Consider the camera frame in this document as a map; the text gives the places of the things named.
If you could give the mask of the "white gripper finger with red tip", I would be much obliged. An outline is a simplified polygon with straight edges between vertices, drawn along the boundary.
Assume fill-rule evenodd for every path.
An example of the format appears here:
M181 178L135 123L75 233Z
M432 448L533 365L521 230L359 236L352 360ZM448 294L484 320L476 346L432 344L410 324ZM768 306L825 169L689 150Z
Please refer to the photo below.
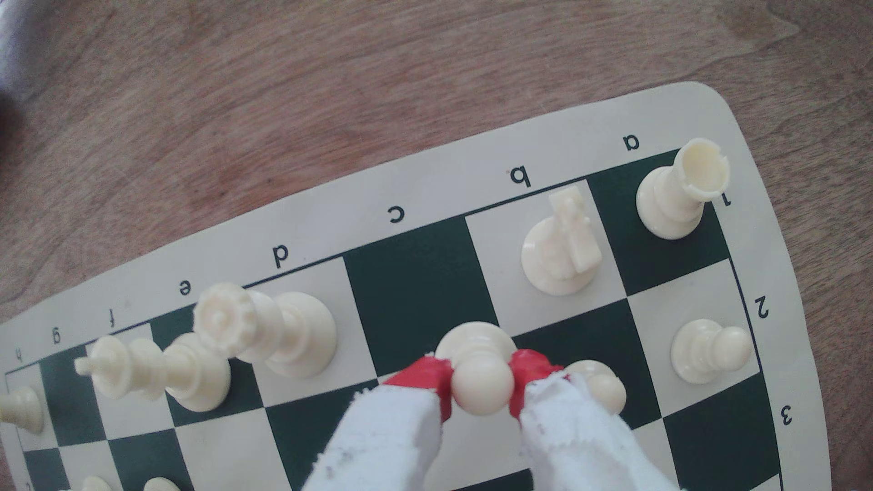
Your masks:
M346 410L304 490L422 490L452 415L452 363L423 356Z
M516 351L509 412L535 490L678 490L646 456L631 428L600 399L613 390L598 373L553 365L538 351Z

